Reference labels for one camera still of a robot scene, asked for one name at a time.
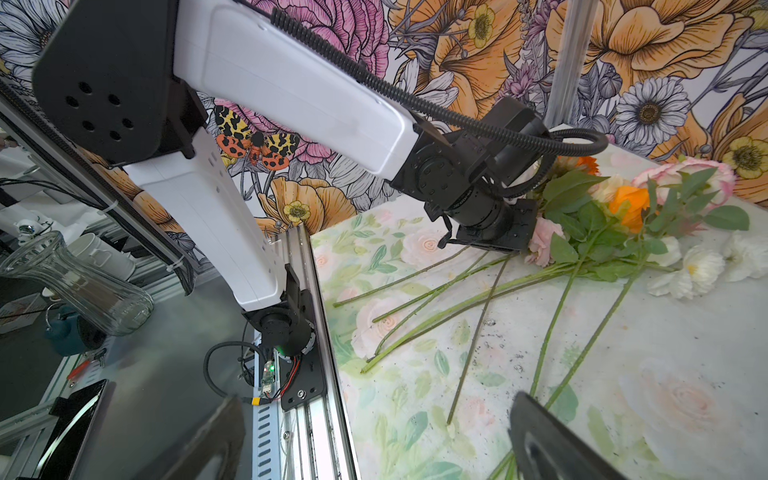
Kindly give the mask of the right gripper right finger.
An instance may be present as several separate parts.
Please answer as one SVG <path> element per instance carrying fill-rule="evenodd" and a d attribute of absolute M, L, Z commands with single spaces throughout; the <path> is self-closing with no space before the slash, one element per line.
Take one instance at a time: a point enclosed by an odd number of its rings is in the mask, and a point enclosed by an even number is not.
<path fill-rule="evenodd" d="M 625 479 L 526 392 L 514 396 L 509 419 L 523 479 Z"/>

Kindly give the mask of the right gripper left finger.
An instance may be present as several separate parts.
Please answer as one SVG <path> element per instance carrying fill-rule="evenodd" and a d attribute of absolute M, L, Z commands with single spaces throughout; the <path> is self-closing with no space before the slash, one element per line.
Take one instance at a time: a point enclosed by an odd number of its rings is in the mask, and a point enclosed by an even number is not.
<path fill-rule="evenodd" d="M 242 404 L 224 399 L 140 471 L 141 479 L 235 479 L 245 440 Z"/>

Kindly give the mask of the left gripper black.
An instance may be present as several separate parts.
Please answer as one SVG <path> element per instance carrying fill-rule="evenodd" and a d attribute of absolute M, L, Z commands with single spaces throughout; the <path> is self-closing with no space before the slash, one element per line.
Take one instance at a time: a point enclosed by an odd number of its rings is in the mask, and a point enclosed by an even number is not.
<path fill-rule="evenodd" d="M 394 179 L 396 191 L 424 203 L 430 220 L 447 229 L 439 241 L 485 250 L 522 251 L 535 229 L 537 208 L 520 193 L 513 204 L 502 190 L 535 163 L 535 153 L 482 138 L 467 129 L 443 134 L 416 115 L 418 139 Z"/>

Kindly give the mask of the orange marigold flower stem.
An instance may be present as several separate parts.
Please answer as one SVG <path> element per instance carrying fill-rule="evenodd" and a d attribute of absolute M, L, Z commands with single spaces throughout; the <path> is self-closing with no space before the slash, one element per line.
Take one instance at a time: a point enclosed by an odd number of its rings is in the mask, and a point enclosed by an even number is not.
<path fill-rule="evenodd" d="M 555 177 L 563 176 L 571 171 L 581 171 L 588 175 L 599 176 L 600 170 L 594 157 L 565 157 L 559 156 L 552 169 Z"/>

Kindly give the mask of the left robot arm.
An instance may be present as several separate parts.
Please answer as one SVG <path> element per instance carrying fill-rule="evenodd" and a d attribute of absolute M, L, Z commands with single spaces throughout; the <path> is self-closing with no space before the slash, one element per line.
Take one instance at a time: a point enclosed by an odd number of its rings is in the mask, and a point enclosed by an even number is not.
<path fill-rule="evenodd" d="M 31 74 L 45 116 L 79 146 L 123 168 L 203 250 L 267 346 L 312 347 L 297 277 L 268 240 L 279 228 L 325 227 L 335 191 L 262 198 L 258 226 L 235 167 L 273 177 L 311 142 L 344 155 L 447 225 L 446 242 L 501 252 L 527 247 L 536 207 L 512 181 L 550 139 L 516 102 L 482 120 L 398 89 L 281 11 L 231 1 L 81 1 Z"/>

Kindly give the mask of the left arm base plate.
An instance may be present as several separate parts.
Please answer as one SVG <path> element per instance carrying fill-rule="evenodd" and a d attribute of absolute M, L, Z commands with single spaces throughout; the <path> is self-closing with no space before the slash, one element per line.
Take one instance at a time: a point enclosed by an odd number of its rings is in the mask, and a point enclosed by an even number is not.
<path fill-rule="evenodd" d="M 278 403 L 283 411 L 289 411 L 327 394 L 325 372 L 317 348 L 290 358 L 261 345 L 254 345 L 250 350 L 256 356 L 255 396 L 246 399 L 247 404 Z"/>

